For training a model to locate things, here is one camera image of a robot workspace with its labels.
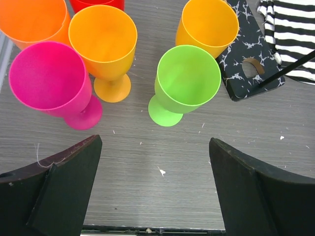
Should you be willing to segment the gold wine glass rack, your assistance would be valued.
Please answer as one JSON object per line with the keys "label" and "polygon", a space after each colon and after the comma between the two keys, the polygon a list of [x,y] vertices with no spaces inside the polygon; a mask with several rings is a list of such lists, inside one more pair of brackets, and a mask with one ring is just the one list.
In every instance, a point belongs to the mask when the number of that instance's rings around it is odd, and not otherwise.
{"label": "gold wine glass rack", "polygon": [[218,63],[233,101],[281,87],[286,77],[309,85],[315,83],[315,51],[280,69],[248,3],[245,0],[227,3],[236,12],[239,33],[218,57]]}

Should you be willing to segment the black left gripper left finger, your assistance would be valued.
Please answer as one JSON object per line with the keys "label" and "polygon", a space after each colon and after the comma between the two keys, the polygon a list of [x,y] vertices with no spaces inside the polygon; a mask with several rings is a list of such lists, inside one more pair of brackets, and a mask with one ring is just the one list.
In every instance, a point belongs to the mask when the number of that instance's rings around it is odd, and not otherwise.
{"label": "black left gripper left finger", "polygon": [[0,176],[2,236],[78,236],[102,150],[99,135]]}

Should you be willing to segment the pink plastic wine glass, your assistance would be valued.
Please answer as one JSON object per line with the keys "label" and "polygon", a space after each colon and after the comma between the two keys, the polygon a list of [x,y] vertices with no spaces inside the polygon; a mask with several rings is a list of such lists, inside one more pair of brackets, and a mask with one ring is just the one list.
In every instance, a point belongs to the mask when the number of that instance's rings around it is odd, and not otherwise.
{"label": "pink plastic wine glass", "polygon": [[93,95],[85,63],[65,44],[46,41],[25,48],[13,60],[8,81],[22,104],[61,117],[73,129],[87,130],[101,120],[102,104]]}

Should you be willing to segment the green plastic wine glass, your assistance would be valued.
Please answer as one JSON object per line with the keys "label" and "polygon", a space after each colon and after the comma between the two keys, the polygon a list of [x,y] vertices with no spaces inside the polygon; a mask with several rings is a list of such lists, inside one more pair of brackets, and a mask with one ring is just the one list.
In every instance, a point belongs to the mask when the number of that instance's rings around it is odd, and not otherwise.
{"label": "green plastic wine glass", "polygon": [[220,86],[221,71],[211,54],[197,46],[175,46],[158,62],[149,116],[160,126],[176,125],[184,114],[209,102]]}

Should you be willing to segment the yellow wine glass left cluster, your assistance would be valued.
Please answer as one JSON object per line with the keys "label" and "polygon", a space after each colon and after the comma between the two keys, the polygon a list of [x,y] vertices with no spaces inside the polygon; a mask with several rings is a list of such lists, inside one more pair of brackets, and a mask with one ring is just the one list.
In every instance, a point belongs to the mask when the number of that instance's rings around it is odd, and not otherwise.
{"label": "yellow wine glass left cluster", "polygon": [[75,13],[68,37],[94,79],[94,91],[105,102],[117,103],[130,93],[130,70],[137,44],[137,28],[124,11],[93,5]]}

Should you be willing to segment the red plastic wine glass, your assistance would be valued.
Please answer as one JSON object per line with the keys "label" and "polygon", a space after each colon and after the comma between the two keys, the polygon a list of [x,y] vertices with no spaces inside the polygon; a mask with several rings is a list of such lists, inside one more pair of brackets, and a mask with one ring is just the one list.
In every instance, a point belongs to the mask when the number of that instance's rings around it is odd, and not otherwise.
{"label": "red plastic wine glass", "polygon": [[122,11],[125,10],[125,0],[69,0],[75,13],[93,5],[109,5]]}

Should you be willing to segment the orange plastic wine glass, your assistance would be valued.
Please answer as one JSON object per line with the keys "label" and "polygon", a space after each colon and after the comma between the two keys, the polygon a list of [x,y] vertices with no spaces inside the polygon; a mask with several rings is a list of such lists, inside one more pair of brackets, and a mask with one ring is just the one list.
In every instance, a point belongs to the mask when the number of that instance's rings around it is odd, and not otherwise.
{"label": "orange plastic wine glass", "polygon": [[2,0],[0,30],[21,50],[43,42],[70,45],[70,15],[64,0]]}

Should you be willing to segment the black white striped cloth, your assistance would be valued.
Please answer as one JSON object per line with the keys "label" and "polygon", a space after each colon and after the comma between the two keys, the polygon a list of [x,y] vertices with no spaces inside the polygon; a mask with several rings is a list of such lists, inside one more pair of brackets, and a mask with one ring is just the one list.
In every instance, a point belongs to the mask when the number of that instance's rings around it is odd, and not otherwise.
{"label": "black white striped cloth", "polygon": [[257,12],[264,16],[265,40],[280,69],[315,50],[313,0],[261,0]]}

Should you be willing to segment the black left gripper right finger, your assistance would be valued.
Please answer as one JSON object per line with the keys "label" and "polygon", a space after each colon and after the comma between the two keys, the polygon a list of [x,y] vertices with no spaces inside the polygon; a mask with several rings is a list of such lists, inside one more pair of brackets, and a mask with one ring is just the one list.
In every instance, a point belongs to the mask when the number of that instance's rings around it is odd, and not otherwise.
{"label": "black left gripper right finger", "polygon": [[315,180],[211,138],[209,157],[228,236],[313,236]]}

